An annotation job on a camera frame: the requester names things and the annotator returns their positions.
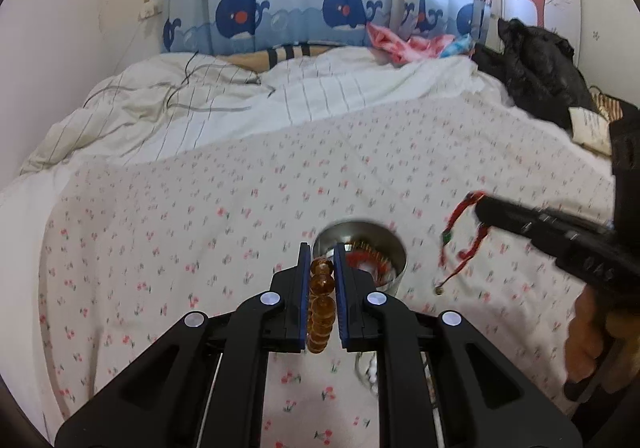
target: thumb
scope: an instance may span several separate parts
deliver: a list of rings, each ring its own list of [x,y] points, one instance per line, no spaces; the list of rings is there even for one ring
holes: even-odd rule
[[[616,339],[631,340],[640,336],[640,316],[628,311],[607,314],[607,332]]]

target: white sheet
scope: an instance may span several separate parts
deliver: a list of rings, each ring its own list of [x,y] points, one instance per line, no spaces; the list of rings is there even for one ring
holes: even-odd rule
[[[462,57],[395,69],[379,65],[369,50],[343,48],[314,59],[283,62],[261,75],[258,85],[253,73],[220,59],[196,56],[189,64],[188,72],[194,72],[185,86],[184,70],[190,59],[190,54],[155,57],[101,82],[86,108],[52,127],[25,162],[27,175],[0,196],[0,258],[6,288],[0,292],[0,341],[6,353],[0,373],[18,404],[45,434],[43,407],[55,407],[56,402],[34,305],[36,274],[50,211],[71,174],[87,158],[99,155],[114,164],[135,164],[171,157],[207,143],[359,110],[364,107],[363,92],[367,106],[373,106],[422,96],[457,96],[486,87],[474,75],[473,63]],[[245,110],[166,109],[175,87],[182,88],[171,103]],[[271,94],[274,88],[279,89]],[[58,427],[49,425],[51,431]]]

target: green bead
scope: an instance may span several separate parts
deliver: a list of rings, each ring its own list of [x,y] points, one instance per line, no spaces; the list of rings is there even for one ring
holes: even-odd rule
[[[452,231],[442,232],[442,243],[446,246],[451,242],[451,238],[453,237]]]

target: red string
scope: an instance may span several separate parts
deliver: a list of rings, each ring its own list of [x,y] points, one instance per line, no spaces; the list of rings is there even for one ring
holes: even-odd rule
[[[442,242],[440,244],[440,261],[438,263],[441,268],[445,268],[447,265],[446,247],[451,240],[451,231],[453,229],[453,226],[456,224],[456,221],[461,217],[462,213],[464,213],[465,210],[470,206],[474,206],[478,204],[478,201],[482,199],[482,197],[484,197],[484,192],[470,192],[465,197],[465,199],[453,210],[453,213],[451,214],[449,221],[447,222],[447,227],[445,228],[444,232],[442,232]],[[476,253],[480,249],[480,245],[482,244],[482,241],[488,234],[489,234],[489,227],[485,226],[484,224],[481,224],[478,227],[478,234],[476,235],[476,238],[471,244],[471,247],[466,251],[463,250],[458,252],[457,256],[461,260],[460,264],[445,279],[445,281],[439,284],[437,287],[442,288],[442,286],[444,286],[449,280],[451,280],[454,276],[456,276],[463,269],[465,269],[469,261],[472,258],[474,258],[474,256],[476,256]]]

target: pink cloth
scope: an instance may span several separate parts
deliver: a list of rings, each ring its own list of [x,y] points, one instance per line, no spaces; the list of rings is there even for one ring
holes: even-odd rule
[[[367,24],[367,33],[373,47],[388,52],[393,62],[398,64],[438,58],[456,39],[452,34],[444,34],[431,39],[412,36],[408,41],[404,41],[388,27],[375,24]]]

